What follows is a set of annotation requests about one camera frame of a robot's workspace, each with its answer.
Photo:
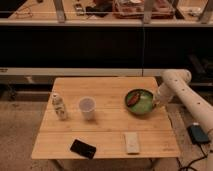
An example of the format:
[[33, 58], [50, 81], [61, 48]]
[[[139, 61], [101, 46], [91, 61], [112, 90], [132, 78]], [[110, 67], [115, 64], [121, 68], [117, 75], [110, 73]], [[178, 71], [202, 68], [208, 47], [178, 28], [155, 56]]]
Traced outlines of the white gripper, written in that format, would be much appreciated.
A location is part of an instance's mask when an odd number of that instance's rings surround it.
[[165, 106], [172, 100], [173, 97], [174, 93], [172, 90], [165, 83], [162, 83], [154, 93], [153, 104], [156, 107]]

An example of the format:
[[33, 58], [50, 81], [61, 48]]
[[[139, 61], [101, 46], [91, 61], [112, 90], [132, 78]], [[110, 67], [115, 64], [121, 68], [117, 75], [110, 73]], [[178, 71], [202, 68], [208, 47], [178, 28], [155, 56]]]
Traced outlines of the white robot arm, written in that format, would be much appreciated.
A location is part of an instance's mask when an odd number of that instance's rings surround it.
[[189, 70], [167, 69], [161, 77], [163, 83], [154, 93], [154, 106], [164, 106], [174, 96], [182, 101], [210, 139], [205, 171], [213, 171], [213, 106], [189, 87], [189, 82], [192, 79]]

